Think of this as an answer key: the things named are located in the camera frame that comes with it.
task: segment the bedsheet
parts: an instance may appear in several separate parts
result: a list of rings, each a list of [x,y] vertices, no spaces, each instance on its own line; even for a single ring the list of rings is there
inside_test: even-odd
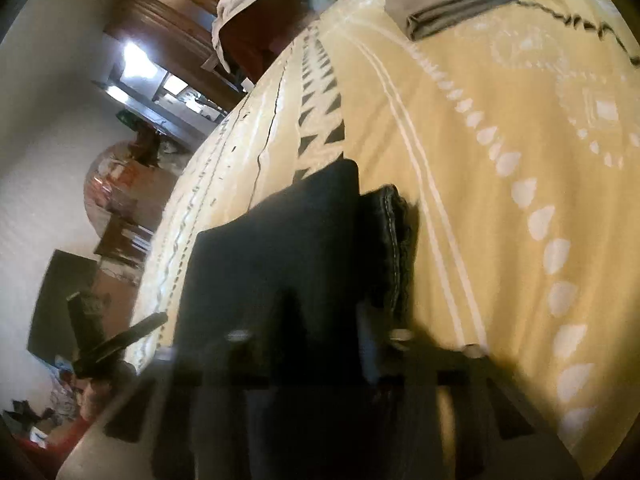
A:
[[[195,235],[341,154],[419,211],[414,318],[478,343],[585,474],[640,409],[639,47],[610,0],[520,0],[409,42],[385,0],[339,0],[196,152],[152,241],[133,322],[170,322]]]

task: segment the white wall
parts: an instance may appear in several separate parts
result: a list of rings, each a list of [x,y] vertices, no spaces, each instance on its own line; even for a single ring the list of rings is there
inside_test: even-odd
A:
[[[29,0],[0,44],[0,406],[49,397],[27,351],[31,315],[54,249],[91,256],[97,235],[82,183],[94,158],[132,138],[104,80],[117,42],[102,28],[116,0]]]

